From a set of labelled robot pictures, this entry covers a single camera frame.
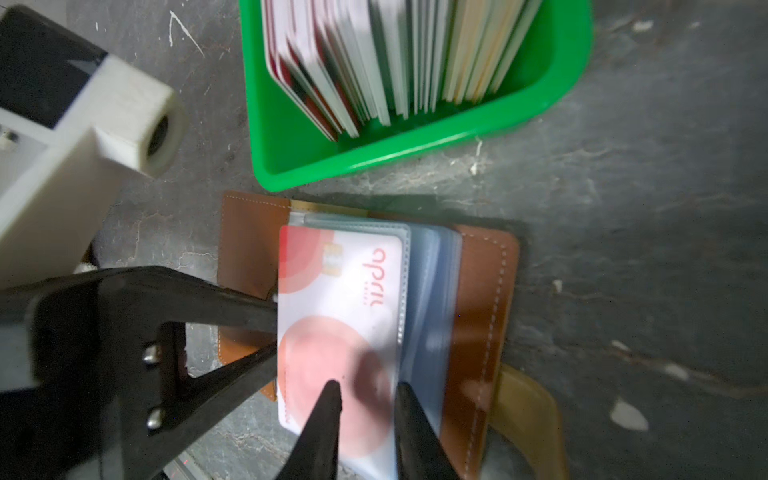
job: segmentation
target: card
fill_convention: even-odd
[[[520,50],[520,45],[522,45],[523,40],[525,40],[525,36],[528,34],[528,29],[531,27],[534,18],[536,18],[539,7],[541,7],[541,2],[542,0],[526,0],[518,23],[515,25],[515,30],[509,38],[509,43],[504,50],[504,54],[498,64],[496,73],[494,73],[493,79],[491,80],[491,91],[493,93],[496,93],[499,87],[502,86],[502,82],[507,76],[507,72],[512,66],[515,56],[518,54],[518,50]]]
[[[445,227],[339,214],[292,212],[290,225],[393,233],[404,246],[405,328],[399,379],[409,382],[439,435],[462,258],[462,235]]]
[[[291,48],[291,43],[296,43],[291,2],[285,2],[283,0],[275,2],[272,0],[271,7],[275,25],[275,48],[280,63],[286,67],[286,71],[291,74],[306,94],[312,98],[313,102],[322,111],[328,122],[333,126],[333,129],[340,134],[343,131],[341,124],[337,121],[336,117],[333,116],[328,104],[317,91],[315,85],[309,80],[306,71],[301,68],[298,58]],[[278,70],[278,75],[280,75],[282,81],[286,81],[286,75],[282,69]]]
[[[339,457],[367,478],[396,478],[403,245],[398,237],[280,230],[277,394],[298,434],[328,380],[341,385]]]
[[[395,91],[392,87],[392,72],[389,71],[389,56],[386,47],[386,32],[381,16],[381,9],[376,0],[368,0],[368,15],[371,24],[371,37],[373,47],[376,50],[376,60],[379,64],[379,72],[384,86],[384,98],[389,107],[395,107]]]
[[[468,30],[473,15],[474,2],[470,0],[458,0],[456,13],[451,26],[451,47],[448,59],[448,68],[445,73],[445,83],[442,89],[443,100],[453,101],[456,93],[458,77],[461,74],[461,66],[466,56],[466,48],[469,42]]]
[[[426,28],[425,28],[425,43],[424,43],[424,78],[422,83],[422,105],[423,111],[429,110],[429,100],[431,98],[430,90],[432,89],[432,57],[435,50],[435,11],[437,9],[436,0],[423,0],[424,9],[426,11]]]
[[[359,137],[358,125],[349,109],[349,103],[341,94],[341,88],[331,78],[317,44],[315,19],[310,0],[292,0],[293,39],[290,42],[312,83],[323,96],[333,116],[352,138]]]
[[[422,24],[421,24],[421,5],[419,0],[411,0],[411,60],[412,60],[412,70],[411,70],[411,76],[413,77],[413,113],[417,114],[419,113],[419,102],[421,101],[421,81],[420,81],[420,74],[421,74],[421,31],[422,31]]]
[[[445,75],[445,56],[448,51],[450,18],[453,15],[454,0],[437,0],[435,12],[435,44],[432,53],[432,78],[429,87],[429,110],[435,111]]]
[[[271,15],[270,4],[272,0],[262,0],[263,10],[263,30],[264,30],[264,56],[266,57],[266,67],[270,73],[272,79],[277,83],[280,88],[288,95],[294,104],[301,109],[304,114],[319,128],[320,131],[331,141],[338,140],[338,134],[336,130],[328,122],[328,119],[323,115],[322,111],[315,104],[315,102],[307,95],[307,93],[293,80],[287,68],[282,65],[280,60],[276,56],[275,50],[275,33],[273,25],[273,17]]]
[[[362,66],[368,78],[368,85],[373,95],[376,113],[381,124],[388,127],[391,124],[389,108],[386,102],[386,93],[384,92],[382,72],[379,68],[379,57],[376,54],[376,45],[373,40],[369,4],[367,0],[364,2],[348,0],[346,6],[349,9],[349,19],[352,22],[355,39],[360,49]]]
[[[338,78],[346,100],[352,105],[359,121],[367,121],[369,119],[368,112],[364,108],[357,81],[349,66],[349,60],[346,58],[346,53],[340,47],[340,42],[333,35],[327,0],[312,0],[312,3],[318,34],[317,40],[322,49],[323,57],[328,62],[326,67],[331,71],[333,77]]]
[[[471,20],[468,24],[467,32],[468,41],[453,99],[456,104],[460,104],[465,100],[469,78],[478,60],[478,50],[480,49],[485,28],[492,17],[491,13],[494,11],[494,3],[495,0],[474,0],[472,2],[472,15],[469,17]]]
[[[391,76],[395,112],[408,119],[409,113],[409,38],[408,9],[405,0],[377,0],[375,3],[381,18],[386,58]]]
[[[362,98],[366,103],[366,110],[371,118],[377,118],[379,111],[376,109],[376,103],[373,99],[373,92],[368,81],[366,68],[363,65],[362,53],[358,46],[355,31],[352,26],[352,19],[349,14],[348,0],[329,0],[329,12],[331,21],[336,25],[339,36],[342,40],[344,49],[349,56],[357,84],[362,92]]]
[[[509,35],[520,14],[523,0],[495,0],[494,13],[485,29],[478,59],[467,86],[466,99],[479,102],[488,89],[491,76],[502,57]]]
[[[429,0],[418,0],[419,3],[419,106],[421,110],[424,105],[424,90],[426,76],[426,58],[427,58],[427,28],[429,26]]]

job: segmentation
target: white card with red circles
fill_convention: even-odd
[[[398,237],[285,226],[280,231],[280,424],[296,434],[326,382],[341,385],[339,456],[393,478],[402,279]]]

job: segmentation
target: white stitching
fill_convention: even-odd
[[[251,202],[252,204],[271,205],[272,207],[285,208],[287,210],[290,210],[290,207],[286,207],[285,205],[278,205],[278,204],[273,204],[271,202],[263,202],[263,201],[260,201],[260,200],[251,200],[250,198],[233,197],[232,195],[224,195],[224,198],[233,198],[235,200],[242,200],[244,202]]]
[[[479,238],[475,235],[472,235],[471,233],[462,233],[462,237],[471,237],[471,238]],[[504,257],[507,256],[507,247],[503,243],[499,243],[496,240],[491,240],[488,237],[482,238],[485,241],[491,242],[494,245],[498,245],[501,250],[501,266],[498,269],[498,285],[499,287],[496,289],[496,297],[493,300],[493,314],[491,315],[491,322],[488,325],[488,340],[485,342],[485,356],[483,358],[482,363],[482,371],[480,373],[480,381],[485,380],[485,374],[488,372],[488,359],[491,356],[491,344],[493,341],[493,334],[495,331],[495,324],[496,324],[496,311],[498,310],[498,301],[501,297],[502,292],[502,283],[504,280],[504,273],[505,273],[505,266],[507,264],[507,261]],[[478,394],[477,399],[475,400],[475,414],[472,418],[472,428],[469,433],[469,443],[467,444],[467,454],[465,456],[464,460],[464,479],[466,480],[469,477],[469,461],[472,457],[472,447],[475,446],[475,436],[477,435],[477,422],[478,422],[478,413],[480,411],[480,395]]]
[[[224,198],[227,198],[227,197],[233,198],[233,197],[230,197],[229,195],[224,195]],[[223,245],[224,245],[224,212],[225,211],[227,211],[227,209],[224,208],[224,205],[223,205],[223,202],[222,202],[222,204],[221,204],[221,226],[220,226],[221,232],[219,234],[219,258],[221,258],[221,250],[223,249]],[[219,283],[218,276],[219,276],[219,264],[217,263],[217,265],[216,265],[216,277],[217,277],[216,278],[216,283]],[[221,328],[217,328],[216,329],[216,354],[219,357],[219,362],[223,363],[223,361],[221,360]]]

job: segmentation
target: metal screw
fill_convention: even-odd
[[[147,365],[160,363],[160,346],[158,344],[153,343],[144,349],[144,363]]]
[[[163,417],[165,417],[165,412],[162,408],[157,407],[153,409],[149,417],[147,417],[147,428],[150,430],[157,430],[161,426],[163,426]]]

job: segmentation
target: concrete floor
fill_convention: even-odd
[[[177,88],[192,123],[162,179],[125,185],[99,262],[214,280],[222,192],[262,192],[237,1],[68,0],[65,12]],[[768,3],[595,0],[594,17],[584,77],[524,127],[280,195],[517,234],[504,360],[557,399],[573,478],[766,478]],[[190,331],[199,372],[216,365],[213,337]],[[647,431],[612,421],[620,400]],[[272,478],[292,444],[256,395],[190,451],[217,478]],[[530,475],[502,439],[489,444],[484,478]]]

